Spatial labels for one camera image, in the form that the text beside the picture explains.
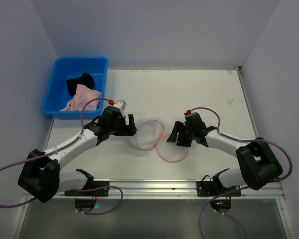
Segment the white mesh laundry bag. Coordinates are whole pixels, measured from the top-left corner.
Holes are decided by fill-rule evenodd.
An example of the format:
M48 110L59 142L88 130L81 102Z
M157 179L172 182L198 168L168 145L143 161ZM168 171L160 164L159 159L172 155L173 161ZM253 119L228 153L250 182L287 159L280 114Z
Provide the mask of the white mesh laundry bag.
M179 163L189 154L187 147L167 142L170 134L160 118L143 118L135 122L136 133L131 144L143 151L155 150L158 157L167 163Z

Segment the pink bra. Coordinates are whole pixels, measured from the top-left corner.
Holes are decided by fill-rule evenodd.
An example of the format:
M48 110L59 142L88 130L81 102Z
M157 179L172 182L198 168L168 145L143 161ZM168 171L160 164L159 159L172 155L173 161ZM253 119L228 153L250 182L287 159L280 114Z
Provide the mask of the pink bra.
M101 93L99 91L90 89L85 85L78 84L75 95L68 101L61 111L81 111L87 102L100 97Z

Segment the black bra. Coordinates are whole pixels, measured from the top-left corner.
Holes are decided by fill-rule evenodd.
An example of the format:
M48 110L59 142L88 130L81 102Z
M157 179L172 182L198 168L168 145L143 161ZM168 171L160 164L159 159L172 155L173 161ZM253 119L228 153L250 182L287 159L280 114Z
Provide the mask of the black bra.
M66 80L67 83L67 90L69 95L74 96L77 90L78 85L84 85L89 89L94 89L94 79L93 77L88 73L83 73L80 77L77 78L71 78Z

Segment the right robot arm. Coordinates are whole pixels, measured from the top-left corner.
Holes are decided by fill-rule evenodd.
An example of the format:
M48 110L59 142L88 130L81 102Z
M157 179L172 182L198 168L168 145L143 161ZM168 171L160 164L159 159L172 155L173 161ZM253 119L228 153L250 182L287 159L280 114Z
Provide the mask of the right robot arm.
M228 139L216 127L207 127L199 113L186 115L184 123L177 121L167 140L182 147L191 147L193 141L207 148L220 150L238 160L239 167L224 169L212 177L211 183L216 191L243 185L259 190L283 172L276 156L263 139Z

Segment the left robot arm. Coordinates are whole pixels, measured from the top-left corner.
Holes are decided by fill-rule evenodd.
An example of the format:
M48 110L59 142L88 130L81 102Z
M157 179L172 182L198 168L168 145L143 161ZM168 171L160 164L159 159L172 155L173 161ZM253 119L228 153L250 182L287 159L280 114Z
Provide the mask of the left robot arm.
M134 116L125 116L125 107L125 101L117 101L103 110L97 122L91 121L71 139L45 152L32 151L24 164L18 185L42 203L52 199L58 192L91 192L95 185L91 174L82 169L64 173L62 169L112 135L135 135Z

